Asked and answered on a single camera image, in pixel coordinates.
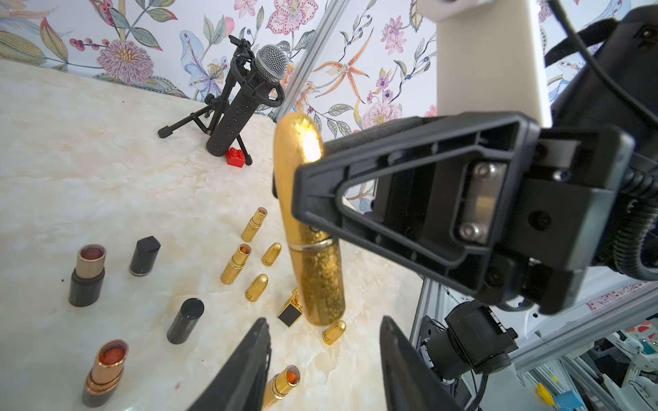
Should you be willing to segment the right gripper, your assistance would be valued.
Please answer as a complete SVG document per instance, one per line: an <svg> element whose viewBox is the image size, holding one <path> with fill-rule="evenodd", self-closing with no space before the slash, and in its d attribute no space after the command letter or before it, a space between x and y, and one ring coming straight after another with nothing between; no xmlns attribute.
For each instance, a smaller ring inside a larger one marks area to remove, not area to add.
<svg viewBox="0 0 658 411"><path fill-rule="evenodd" d="M327 142L295 174L301 222L428 277L462 277L488 305L574 302L634 142L518 112L394 120ZM477 238L459 237L460 220Z"/></svg>

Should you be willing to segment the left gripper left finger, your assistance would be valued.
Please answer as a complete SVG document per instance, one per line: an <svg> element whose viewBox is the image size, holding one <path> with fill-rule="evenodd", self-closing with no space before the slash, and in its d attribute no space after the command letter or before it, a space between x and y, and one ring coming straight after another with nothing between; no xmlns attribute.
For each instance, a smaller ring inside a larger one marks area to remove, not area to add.
<svg viewBox="0 0 658 411"><path fill-rule="evenodd" d="M269 326L259 318L188 410L262 410L271 354Z"/></svg>

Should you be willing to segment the square gold black lipstick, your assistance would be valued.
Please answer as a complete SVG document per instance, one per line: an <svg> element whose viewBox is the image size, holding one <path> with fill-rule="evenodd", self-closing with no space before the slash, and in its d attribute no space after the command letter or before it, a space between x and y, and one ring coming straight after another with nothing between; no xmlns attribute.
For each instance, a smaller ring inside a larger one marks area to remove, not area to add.
<svg viewBox="0 0 658 411"><path fill-rule="evenodd" d="M291 328L303 316L303 304L298 289L294 289L286 301L277 319L287 328Z"/></svg>

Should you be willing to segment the gold lipstick cap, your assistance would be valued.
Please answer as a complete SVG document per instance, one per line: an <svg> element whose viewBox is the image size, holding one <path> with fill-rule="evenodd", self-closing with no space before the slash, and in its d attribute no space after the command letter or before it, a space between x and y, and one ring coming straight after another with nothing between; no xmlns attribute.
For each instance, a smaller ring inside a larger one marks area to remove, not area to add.
<svg viewBox="0 0 658 411"><path fill-rule="evenodd" d="M245 298L250 302L256 302L262 296L268 286L268 275L258 275L245 290Z"/></svg>
<svg viewBox="0 0 658 411"><path fill-rule="evenodd" d="M279 258L279 255L282 251L282 244L279 242L273 243L267 251L265 251L264 255L261 257L261 263L262 265L265 265L266 267L272 266L277 258Z"/></svg>
<svg viewBox="0 0 658 411"><path fill-rule="evenodd" d="M344 335L345 331L346 323L344 320L339 320L322 332L322 340L326 345L333 345Z"/></svg>

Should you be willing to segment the black microphone on tripod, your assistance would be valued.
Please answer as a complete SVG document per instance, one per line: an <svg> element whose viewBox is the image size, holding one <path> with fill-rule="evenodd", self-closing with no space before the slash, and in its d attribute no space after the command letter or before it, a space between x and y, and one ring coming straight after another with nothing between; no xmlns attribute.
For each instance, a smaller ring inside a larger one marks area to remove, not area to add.
<svg viewBox="0 0 658 411"><path fill-rule="evenodd" d="M287 72L286 53L276 45L266 45L258 51L251 50L246 39L230 36L236 50L231 58L226 85L218 96L208 94L206 105L197 112L158 131L165 139L174 131L193 122L206 135L207 151L215 157L224 157L231 147L242 150L246 166L253 164L241 137L243 128L265 105L278 108L284 102L284 87L281 82Z"/></svg>

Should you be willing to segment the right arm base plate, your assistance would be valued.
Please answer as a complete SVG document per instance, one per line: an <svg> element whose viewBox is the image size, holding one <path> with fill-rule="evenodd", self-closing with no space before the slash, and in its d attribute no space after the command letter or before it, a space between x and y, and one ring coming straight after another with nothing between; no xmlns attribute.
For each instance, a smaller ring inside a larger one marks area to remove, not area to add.
<svg viewBox="0 0 658 411"><path fill-rule="evenodd" d="M467 301L442 322L424 315L416 350L444 382L460 379L465 373L479 374L479 385L466 409L480 410L489 376L512 364L510 354L517 350L516 339L517 332L504 327L489 307Z"/></svg>

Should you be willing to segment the black lipstick cap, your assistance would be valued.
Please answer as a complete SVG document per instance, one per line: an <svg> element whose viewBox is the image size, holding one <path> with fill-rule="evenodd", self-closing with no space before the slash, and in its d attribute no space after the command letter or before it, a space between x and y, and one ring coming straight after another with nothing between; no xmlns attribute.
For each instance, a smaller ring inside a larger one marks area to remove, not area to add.
<svg viewBox="0 0 658 411"><path fill-rule="evenodd" d="M130 273L137 277L149 274L154 268L160 248L161 244L154 236L140 239L135 245L129 267Z"/></svg>
<svg viewBox="0 0 658 411"><path fill-rule="evenodd" d="M184 301L166 334L167 340L176 345L185 343L195 329L204 310L204 303L198 298L190 298Z"/></svg>

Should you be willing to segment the red toy brick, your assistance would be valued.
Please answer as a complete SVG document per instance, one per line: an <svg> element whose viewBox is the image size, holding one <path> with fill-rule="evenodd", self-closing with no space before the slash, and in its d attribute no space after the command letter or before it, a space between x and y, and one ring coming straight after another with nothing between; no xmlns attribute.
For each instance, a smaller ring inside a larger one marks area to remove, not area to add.
<svg viewBox="0 0 658 411"><path fill-rule="evenodd" d="M246 158L242 150L231 147L224 155L226 163L236 168L243 168L246 164Z"/></svg>

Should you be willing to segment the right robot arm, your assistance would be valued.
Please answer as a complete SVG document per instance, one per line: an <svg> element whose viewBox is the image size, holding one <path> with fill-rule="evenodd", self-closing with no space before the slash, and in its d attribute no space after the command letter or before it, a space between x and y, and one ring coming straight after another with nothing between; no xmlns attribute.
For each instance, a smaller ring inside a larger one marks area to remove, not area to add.
<svg viewBox="0 0 658 411"><path fill-rule="evenodd" d="M284 227L308 320L342 317L339 241L488 306L570 306L598 253L644 281L657 206L657 8L604 22L548 101L537 1L423 1L437 115L323 142L292 113L274 138ZM648 221L640 222L641 212Z"/></svg>

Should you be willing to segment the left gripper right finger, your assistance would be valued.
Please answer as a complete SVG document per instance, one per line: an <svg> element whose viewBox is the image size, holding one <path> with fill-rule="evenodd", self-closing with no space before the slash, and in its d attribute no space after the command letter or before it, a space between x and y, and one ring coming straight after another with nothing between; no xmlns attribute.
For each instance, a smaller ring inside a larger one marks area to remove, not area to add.
<svg viewBox="0 0 658 411"><path fill-rule="evenodd" d="M388 411L462 410L389 316L380 324L380 359Z"/></svg>

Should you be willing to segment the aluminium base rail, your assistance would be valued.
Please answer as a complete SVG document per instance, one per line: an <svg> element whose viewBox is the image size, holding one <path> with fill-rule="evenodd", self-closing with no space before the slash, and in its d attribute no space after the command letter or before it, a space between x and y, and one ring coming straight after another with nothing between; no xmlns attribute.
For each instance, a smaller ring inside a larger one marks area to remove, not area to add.
<svg viewBox="0 0 658 411"><path fill-rule="evenodd" d="M543 315L493 310L519 335L511 354L517 383L536 404L558 410L562 394L580 395L585 409L657 408L657 285L590 270L571 308Z"/></svg>

